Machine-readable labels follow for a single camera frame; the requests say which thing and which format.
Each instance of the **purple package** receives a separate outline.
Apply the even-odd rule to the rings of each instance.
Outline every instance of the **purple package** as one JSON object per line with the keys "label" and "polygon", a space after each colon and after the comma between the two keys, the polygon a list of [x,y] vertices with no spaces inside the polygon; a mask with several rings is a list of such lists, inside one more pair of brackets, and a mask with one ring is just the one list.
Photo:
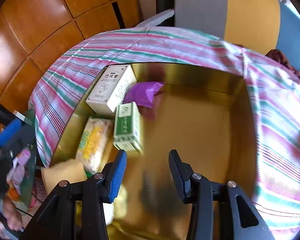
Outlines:
{"label": "purple package", "polygon": [[128,90],[123,103],[135,102],[137,106],[152,108],[154,96],[163,86],[160,82],[137,83]]}

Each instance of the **blue gripper pad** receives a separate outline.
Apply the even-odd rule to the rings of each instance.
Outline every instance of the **blue gripper pad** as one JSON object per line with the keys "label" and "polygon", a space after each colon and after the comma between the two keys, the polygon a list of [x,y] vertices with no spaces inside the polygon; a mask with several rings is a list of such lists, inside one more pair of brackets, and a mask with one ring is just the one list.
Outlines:
{"label": "blue gripper pad", "polygon": [[114,162],[112,163],[109,171],[110,175],[110,190],[109,190],[109,201],[112,203],[118,196],[119,189],[122,183],[123,175],[127,166],[127,154],[125,151],[120,150]]}
{"label": "blue gripper pad", "polygon": [[17,133],[22,126],[22,121],[19,118],[14,119],[9,125],[0,133],[0,147],[4,146],[11,137]]}

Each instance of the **beige sponge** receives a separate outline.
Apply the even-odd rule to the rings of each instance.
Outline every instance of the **beige sponge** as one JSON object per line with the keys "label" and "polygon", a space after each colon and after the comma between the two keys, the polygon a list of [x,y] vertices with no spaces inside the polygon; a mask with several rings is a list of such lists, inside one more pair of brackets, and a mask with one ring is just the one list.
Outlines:
{"label": "beige sponge", "polygon": [[58,163],[50,168],[42,168],[41,174],[47,194],[49,194],[61,180],[65,179],[70,183],[75,183],[87,179],[82,162],[74,159]]}

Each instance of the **wooden floor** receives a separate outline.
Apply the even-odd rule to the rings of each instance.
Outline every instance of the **wooden floor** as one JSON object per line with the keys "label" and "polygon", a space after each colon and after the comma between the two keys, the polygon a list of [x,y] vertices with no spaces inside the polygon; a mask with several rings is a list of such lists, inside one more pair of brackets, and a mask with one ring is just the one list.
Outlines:
{"label": "wooden floor", "polygon": [[124,27],[141,21],[138,0],[6,0],[0,8],[0,103],[26,110],[35,85],[64,52],[122,27],[115,2]]}

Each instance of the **yellow wall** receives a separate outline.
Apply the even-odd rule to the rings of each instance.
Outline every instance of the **yellow wall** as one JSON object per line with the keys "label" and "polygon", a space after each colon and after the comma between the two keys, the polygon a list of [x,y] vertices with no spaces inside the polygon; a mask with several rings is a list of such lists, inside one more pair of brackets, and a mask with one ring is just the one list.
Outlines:
{"label": "yellow wall", "polygon": [[275,48],[279,28],[278,0],[228,0],[226,41],[265,55]]}

